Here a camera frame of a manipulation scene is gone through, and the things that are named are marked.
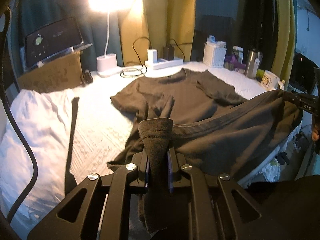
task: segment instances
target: power strip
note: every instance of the power strip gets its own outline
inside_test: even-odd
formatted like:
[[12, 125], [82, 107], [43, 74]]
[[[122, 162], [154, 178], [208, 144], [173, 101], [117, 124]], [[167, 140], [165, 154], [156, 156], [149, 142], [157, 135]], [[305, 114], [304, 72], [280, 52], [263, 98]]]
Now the power strip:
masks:
[[146, 67], [149, 67], [153, 70], [157, 70], [157, 69], [166, 68], [166, 67], [183, 65], [183, 59], [178, 57], [174, 57], [173, 60], [166, 60], [163, 58], [159, 58], [156, 63], [146, 60], [144, 64], [146, 65]]

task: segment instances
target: white mug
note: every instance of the white mug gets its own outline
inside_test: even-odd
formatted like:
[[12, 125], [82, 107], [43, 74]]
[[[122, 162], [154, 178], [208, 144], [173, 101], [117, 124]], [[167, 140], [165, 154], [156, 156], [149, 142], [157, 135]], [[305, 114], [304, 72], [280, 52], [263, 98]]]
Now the white mug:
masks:
[[280, 86], [281, 90], [284, 90], [285, 81], [273, 74], [272, 72], [266, 70], [263, 74], [261, 85], [264, 86], [268, 91], [277, 89]]

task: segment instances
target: desk lamp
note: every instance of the desk lamp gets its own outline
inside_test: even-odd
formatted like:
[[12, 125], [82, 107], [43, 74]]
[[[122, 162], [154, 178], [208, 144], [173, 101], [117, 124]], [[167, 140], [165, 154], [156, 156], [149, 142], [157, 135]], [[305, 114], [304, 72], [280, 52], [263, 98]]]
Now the desk lamp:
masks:
[[107, 42], [104, 55], [97, 57], [97, 72], [101, 77], [108, 77], [120, 73], [123, 68], [117, 65], [116, 54], [107, 54], [109, 43], [109, 18], [110, 12], [129, 9], [134, 0], [89, 0], [89, 5], [93, 11], [107, 13]]

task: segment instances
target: white basket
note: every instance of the white basket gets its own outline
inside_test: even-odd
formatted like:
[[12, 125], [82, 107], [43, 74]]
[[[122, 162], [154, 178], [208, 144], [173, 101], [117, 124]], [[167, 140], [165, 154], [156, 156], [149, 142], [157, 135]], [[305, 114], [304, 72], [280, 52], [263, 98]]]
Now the white basket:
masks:
[[203, 63], [210, 67], [223, 67], [227, 49], [204, 45]]

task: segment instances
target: lamp base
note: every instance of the lamp base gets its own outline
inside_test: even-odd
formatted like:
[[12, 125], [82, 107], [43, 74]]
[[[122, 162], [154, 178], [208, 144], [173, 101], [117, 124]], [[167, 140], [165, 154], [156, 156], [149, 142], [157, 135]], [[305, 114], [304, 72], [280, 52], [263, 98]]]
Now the lamp base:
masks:
[[97, 57], [97, 73], [101, 77], [119, 74], [123, 69], [117, 65], [116, 54]]

